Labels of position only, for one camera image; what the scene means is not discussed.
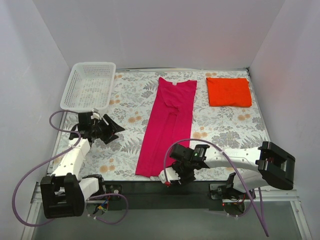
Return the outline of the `pink t shirt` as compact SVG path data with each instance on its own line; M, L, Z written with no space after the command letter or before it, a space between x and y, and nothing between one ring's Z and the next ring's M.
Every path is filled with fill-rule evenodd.
M164 158L176 141L191 136L197 81L173 84L160 77L156 98L148 120L135 174L157 177L164 167L173 163Z

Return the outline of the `folded orange t shirt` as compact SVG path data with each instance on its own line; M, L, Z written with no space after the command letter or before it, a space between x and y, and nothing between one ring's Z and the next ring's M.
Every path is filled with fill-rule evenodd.
M252 106L249 81L246 78L206 78L208 101L211 107Z

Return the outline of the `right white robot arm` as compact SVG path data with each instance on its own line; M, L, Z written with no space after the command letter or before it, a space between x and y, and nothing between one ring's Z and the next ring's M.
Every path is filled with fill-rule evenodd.
M196 170L232 167L233 173L227 180L210 184L214 200L245 200L250 190L265 186L284 191L294 188L295 157L269 141L258 147L225 150L204 141L194 148L178 142L169 148L165 157L173 159L159 174L161 182L167 186L195 181Z

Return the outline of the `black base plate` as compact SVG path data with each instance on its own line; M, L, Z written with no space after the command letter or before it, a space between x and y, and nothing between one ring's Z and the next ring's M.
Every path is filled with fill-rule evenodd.
M105 181L106 193L126 197L129 210L205 209L222 211L225 180L193 181L167 187L160 181Z

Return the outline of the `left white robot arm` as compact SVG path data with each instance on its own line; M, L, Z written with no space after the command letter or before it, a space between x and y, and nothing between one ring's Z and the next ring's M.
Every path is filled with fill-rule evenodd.
M70 150L62 155L58 167L42 178L40 190L44 215L47 219L79 217L86 200L109 198L100 174L80 176L81 166L95 140L109 144L125 129L107 114L96 111L78 113L78 123L69 132Z

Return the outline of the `floral table mat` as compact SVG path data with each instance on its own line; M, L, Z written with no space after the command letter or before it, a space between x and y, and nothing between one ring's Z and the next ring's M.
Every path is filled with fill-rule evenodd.
M246 149L269 139L256 101L249 108L211 107L206 79L244 78L247 71L123 71L115 74L107 114L123 132L109 144L96 140L86 155L79 175L100 174L105 180L141 181L135 174L140 149L155 101L158 80L179 83L197 81L191 137L210 141L222 149Z

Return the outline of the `white plastic basket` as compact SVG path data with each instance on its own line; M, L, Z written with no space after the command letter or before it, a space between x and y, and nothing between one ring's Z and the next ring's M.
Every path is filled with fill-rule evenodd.
M79 62L69 74L60 108L77 113L107 112L115 80L113 62Z

